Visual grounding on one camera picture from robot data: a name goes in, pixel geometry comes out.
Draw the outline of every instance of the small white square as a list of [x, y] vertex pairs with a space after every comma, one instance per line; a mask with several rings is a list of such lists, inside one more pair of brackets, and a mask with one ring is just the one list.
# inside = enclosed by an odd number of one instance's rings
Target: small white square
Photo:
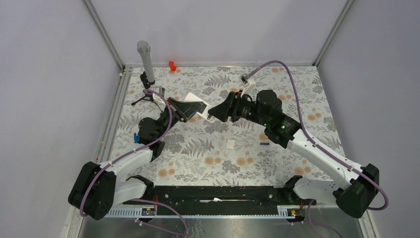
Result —
[[234, 140], [231, 140], [231, 139], [228, 139], [227, 140], [227, 143], [226, 143], [226, 149], [233, 150], [233, 147], [234, 146], [235, 146], [235, 141]]

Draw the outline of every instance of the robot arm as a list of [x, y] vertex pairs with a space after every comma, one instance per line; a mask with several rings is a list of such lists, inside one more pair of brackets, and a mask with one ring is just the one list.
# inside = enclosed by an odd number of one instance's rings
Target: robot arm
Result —
[[[171, 107], [173, 127], [177, 122], [187, 122], [195, 113], [202, 113], [206, 109], [204, 102], [179, 102], [171, 97], [168, 98]], [[139, 122], [139, 133], [134, 135], [134, 147], [149, 144], [159, 138], [166, 130], [169, 124], [168, 108], [160, 114], [159, 119], [143, 118]], [[83, 211], [99, 220], [103, 218], [111, 207], [128, 201], [133, 198], [148, 197], [145, 194], [146, 188], [153, 186], [153, 183], [147, 179], [131, 177], [127, 179], [129, 173], [134, 169], [153, 161], [157, 158], [165, 143], [159, 141], [147, 149], [137, 151], [128, 155], [113, 166], [107, 168], [95, 182], [86, 199]], [[74, 207], [80, 208], [81, 201], [85, 192], [101, 168], [104, 168], [110, 162], [95, 164], [93, 162], [86, 163], [79, 173], [76, 182], [69, 194], [68, 202]]]
[[[308, 159], [334, 180], [330, 182], [297, 177], [293, 189], [300, 198], [311, 198], [325, 203], [335, 202], [348, 215], [361, 217], [378, 193], [377, 189], [363, 177], [348, 170], [315, 147], [307, 139], [300, 123], [282, 112], [281, 105], [281, 100], [272, 90], [260, 91], [254, 102], [242, 91], [230, 92], [223, 103], [209, 110], [209, 115], [223, 122], [229, 117], [232, 122], [244, 118], [265, 126], [264, 132], [272, 142]], [[316, 144], [353, 168], [361, 169], [366, 176], [379, 183], [379, 170], [375, 166], [369, 164], [362, 167], [322, 144], [314, 136], [310, 134], [309, 136]]]

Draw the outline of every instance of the gray wall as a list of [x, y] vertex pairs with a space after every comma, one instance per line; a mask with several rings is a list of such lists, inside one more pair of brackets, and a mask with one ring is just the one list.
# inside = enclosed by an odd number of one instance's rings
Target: gray wall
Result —
[[356, 1], [318, 68], [346, 156], [380, 169], [381, 238], [419, 235], [419, 12], [418, 0]]
[[0, 3], [0, 237], [58, 237], [118, 69], [80, 0]]
[[144, 39], [153, 63], [176, 65], [313, 62], [346, 0], [92, 2], [126, 64], [141, 63]]

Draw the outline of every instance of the floral tablecloth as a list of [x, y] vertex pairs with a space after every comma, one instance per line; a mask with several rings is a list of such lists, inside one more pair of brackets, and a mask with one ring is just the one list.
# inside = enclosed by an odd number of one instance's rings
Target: floral tablecloth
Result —
[[[183, 100], [192, 92], [210, 105], [224, 101], [229, 91], [243, 87], [239, 76], [255, 67], [166, 67], [154, 68], [156, 84], [166, 89], [165, 97]], [[303, 118], [308, 130], [320, 141], [343, 154], [327, 99], [314, 66], [290, 67], [298, 89]], [[111, 152], [111, 158], [133, 149], [133, 134], [141, 118], [159, 117], [151, 102], [131, 102], [143, 96], [142, 68], [134, 68]], [[265, 67], [254, 75], [256, 86], [251, 96], [272, 89], [283, 102], [283, 111], [298, 120], [296, 100], [286, 70]], [[330, 180], [307, 159], [268, 140], [264, 127], [240, 119], [232, 123], [209, 123], [194, 116], [177, 123], [163, 138], [166, 146], [153, 162], [137, 168], [156, 185], [283, 185], [293, 175]], [[235, 140], [234, 149], [226, 148], [227, 139]]]

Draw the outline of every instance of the black tripod stand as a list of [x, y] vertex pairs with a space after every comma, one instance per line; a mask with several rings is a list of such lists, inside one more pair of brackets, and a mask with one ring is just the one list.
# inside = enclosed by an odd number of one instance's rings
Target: black tripod stand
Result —
[[[147, 76], [146, 76], [146, 72], [143, 72], [142, 75], [140, 75], [140, 79], [143, 82], [143, 85], [146, 89], [150, 88], [150, 84], [147, 80]], [[139, 100], [132, 102], [131, 105], [134, 106], [136, 105], [139, 101], [149, 101], [149, 102], [153, 102], [154, 104], [156, 104], [156, 106], [160, 109], [159, 105], [156, 103], [156, 101], [153, 99], [153, 95], [148, 95], [145, 94], [143, 97], [141, 97]]]

